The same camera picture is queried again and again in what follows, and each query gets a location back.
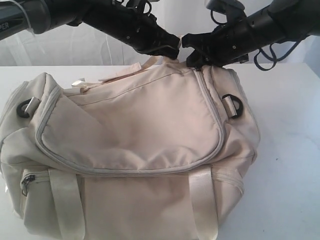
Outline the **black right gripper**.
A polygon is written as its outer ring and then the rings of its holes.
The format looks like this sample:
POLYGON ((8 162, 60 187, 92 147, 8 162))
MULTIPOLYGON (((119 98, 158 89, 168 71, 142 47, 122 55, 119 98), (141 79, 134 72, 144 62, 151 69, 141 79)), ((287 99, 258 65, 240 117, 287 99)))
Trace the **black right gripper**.
POLYGON ((212 32, 187 33, 181 39, 181 46, 194 48, 186 59, 189 68, 246 62, 249 53, 263 47, 263 16, 252 14, 220 25, 212 32))

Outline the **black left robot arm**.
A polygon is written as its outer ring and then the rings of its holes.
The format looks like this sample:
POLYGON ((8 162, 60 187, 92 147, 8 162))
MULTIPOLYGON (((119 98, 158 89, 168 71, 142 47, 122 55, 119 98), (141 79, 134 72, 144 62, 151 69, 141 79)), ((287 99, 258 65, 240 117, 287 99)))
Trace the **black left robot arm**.
POLYGON ((176 59, 180 39, 160 27, 151 11, 150 0, 5 0, 0 3, 0 38, 85 23, 140 54, 176 59))

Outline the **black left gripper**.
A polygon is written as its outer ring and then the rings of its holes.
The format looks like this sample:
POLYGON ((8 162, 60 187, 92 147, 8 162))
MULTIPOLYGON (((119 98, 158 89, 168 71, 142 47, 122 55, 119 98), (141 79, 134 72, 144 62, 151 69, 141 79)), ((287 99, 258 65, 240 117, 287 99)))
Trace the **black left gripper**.
POLYGON ((161 28, 156 19, 118 0, 87 0, 88 10, 82 21, 131 46, 139 53, 175 60, 180 38, 161 28))

